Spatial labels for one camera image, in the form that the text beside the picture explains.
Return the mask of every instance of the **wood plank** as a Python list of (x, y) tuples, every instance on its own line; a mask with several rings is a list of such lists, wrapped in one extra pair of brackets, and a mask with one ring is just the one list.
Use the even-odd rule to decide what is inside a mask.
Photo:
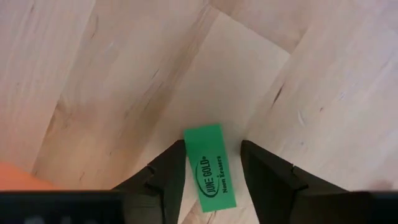
[(128, 178), (215, 17), (202, 0), (97, 1), (34, 173), (71, 189)]
[(0, 160), (31, 171), (93, 5), (0, 1)]
[(324, 13), (248, 131), (248, 139), (348, 190), (398, 188), (398, 35), (385, 7), (374, 6), (341, 1)]
[[(242, 212), (253, 211), (243, 177), (239, 146), (249, 118), (288, 57), (289, 54), (280, 47), (220, 13), (181, 84), (175, 87), (171, 102), (131, 174), (159, 155), (166, 146), (182, 138), (184, 129), (221, 123), (238, 208)], [(195, 189), (187, 167), (186, 189)], [(196, 190), (184, 195), (180, 222), (196, 200)], [(231, 212), (234, 211), (218, 211), (217, 220), (219, 223), (233, 220)]]
[(212, 0), (212, 5), (292, 53), (316, 13), (333, 1)]

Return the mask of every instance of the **wooden board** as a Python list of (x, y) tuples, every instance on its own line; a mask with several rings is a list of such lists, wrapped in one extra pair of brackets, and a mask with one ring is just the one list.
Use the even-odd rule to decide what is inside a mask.
[(93, 4), (0, 1), (1, 160), (31, 171)]
[(214, 18), (202, 0), (97, 1), (36, 176), (72, 189), (128, 178)]
[(341, 1), (319, 17), (248, 139), (346, 189), (396, 189), (398, 35), (384, 10)]
[(319, 7), (329, 0), (212, 0), (212, 5), (263, 37), (293, 52)]

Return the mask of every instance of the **orange object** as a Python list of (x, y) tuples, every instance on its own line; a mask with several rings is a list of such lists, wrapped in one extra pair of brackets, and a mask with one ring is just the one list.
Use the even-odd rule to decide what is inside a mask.
[(13, 165), (0, 163), (0, 190), (60, 190)]

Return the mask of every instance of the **green eraser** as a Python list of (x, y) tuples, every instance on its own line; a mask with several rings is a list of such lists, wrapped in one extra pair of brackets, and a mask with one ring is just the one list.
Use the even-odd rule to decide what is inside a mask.
[(203, 212), (236, 207), (221, 126), (187, 129), (184, 140)]

